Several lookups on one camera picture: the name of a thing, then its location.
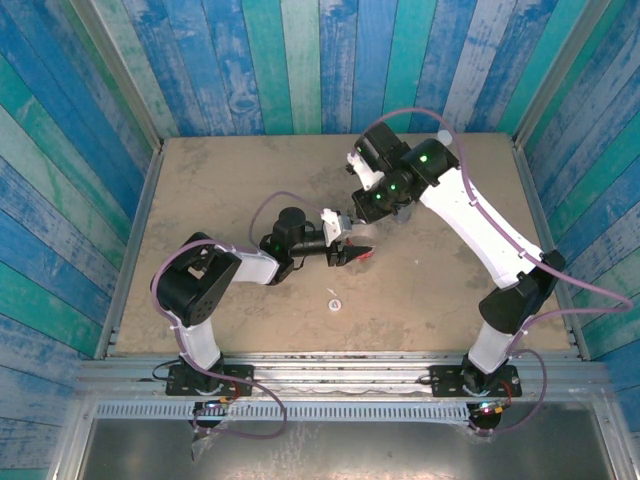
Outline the clear bottle red label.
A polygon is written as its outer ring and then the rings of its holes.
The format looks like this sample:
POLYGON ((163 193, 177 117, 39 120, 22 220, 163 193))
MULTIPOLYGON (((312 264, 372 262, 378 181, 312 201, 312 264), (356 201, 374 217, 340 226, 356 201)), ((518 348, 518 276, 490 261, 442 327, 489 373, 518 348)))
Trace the clear bottle red label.
POLYGON ((359 255, 345 266, 350 275, 364 274, 374 266, 378 239, 379 231, 373 224, 357 223, 352 227, 351 234, 345 240, 346 245, 370 247, 371 250, 359 255))

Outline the steel sheet panel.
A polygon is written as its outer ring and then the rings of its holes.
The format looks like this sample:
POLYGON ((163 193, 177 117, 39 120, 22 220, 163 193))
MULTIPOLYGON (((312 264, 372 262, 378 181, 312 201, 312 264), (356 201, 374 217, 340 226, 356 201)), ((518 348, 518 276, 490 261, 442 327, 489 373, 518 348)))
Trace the steel sheet panel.
POLYGON ((427 423, 295 422, 194 441, 179 421, 99 420, 81 480, 614 480, 591 415, 545 411, 494 438, 427 423))

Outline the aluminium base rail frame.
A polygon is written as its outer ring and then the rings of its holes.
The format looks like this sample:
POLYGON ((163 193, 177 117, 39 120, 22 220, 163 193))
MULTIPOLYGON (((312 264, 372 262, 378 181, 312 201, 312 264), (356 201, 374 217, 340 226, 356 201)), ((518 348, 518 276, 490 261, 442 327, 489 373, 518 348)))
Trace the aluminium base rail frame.
MULTIPOLYGON (((527 353, 510 363, 520 376, 523 398, 533 400, 548 375, 547 398, 576 399, 582 395, 607 395, 610 381, 604 365, 582 361, 570 352, 545 352, 544 366, 527 353)), ((152 369, 167 356, 131 355, 110 357, 83 364, 77 390, 83 393, 126 396, 134 399, 160 397, 164 385, 152 378, 152 369)), ((425 399, 427 385, 416 382, 431 366, 458 365, 453 352, 302 352, 227 355, 231 365, 250 365, 254 379, 286 400, 302 399, 425 399)))

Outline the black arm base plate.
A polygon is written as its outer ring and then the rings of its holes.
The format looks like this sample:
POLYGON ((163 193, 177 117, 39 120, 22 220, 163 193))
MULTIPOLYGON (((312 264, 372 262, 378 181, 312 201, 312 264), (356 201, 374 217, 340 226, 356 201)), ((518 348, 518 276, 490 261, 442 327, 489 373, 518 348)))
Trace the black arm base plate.
POLYGON ((238 398, 249 396, 252 386, 246 381, 253 380, 254 367, 250 365, 225 365, 221 373, 232 377, 232 380, 213 378, 183 364, 169 368, 165 382, 167 396, 216 396, 238 398))
POLYGON ((491 374, 475 367, 436 365, 429 368, 429 380, 435 397, 521 397, 518 370, 503 365, 491 374))

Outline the aluminium side rail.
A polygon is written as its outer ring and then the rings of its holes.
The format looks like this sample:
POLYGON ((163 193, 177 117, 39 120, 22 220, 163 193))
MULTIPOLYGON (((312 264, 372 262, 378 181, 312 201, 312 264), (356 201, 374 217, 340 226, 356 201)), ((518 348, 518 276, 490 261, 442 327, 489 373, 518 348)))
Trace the aluminium side rail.
POLYGON ((142 245, 146 224, 161 173, 166 147, 167 141, 162 141, 160 147, 153 152, 151 157, 149 170, 146 175, 131 233, 126 246, 123 264, 118 274, 114 294, 112 296, 109 310, 93 356, 94 360, 104 360, 109 356, 113 338, 118 335, 133 280, 135 266, 142 245))
MULTIPOLYGON (((541 248, 544 251, 554 250, 556 245, 552 238, 524 149, 519 147, 514 141, 511 141, 511 150, 541 248)), ((570 350, 582 361, 590 361, 591 356, 582 333, 578 316, 570 313, 564 314, 562 318, 568 333, 568 339, 571 345, 570 350)))

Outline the aluminium corner post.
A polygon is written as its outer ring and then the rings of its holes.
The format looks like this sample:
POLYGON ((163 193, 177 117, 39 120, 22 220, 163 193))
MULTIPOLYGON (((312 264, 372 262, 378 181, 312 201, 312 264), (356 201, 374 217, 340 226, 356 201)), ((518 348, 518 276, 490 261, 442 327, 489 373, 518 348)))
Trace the aluminium corner post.
POLYGON ((545 110, 610 2, 611 0, 585 0, 579 15, 572 22, 571 29, 565 35, 539 87, 514 129, 512 140, 517 149, 523 150, 531 138, 545 110))
POLYGON ((153 150, 160 150, 163 140, 155 128, 124 57, 99 12, 96 0, 70 0, 70 3, 114 78, 145 139, 153 150))

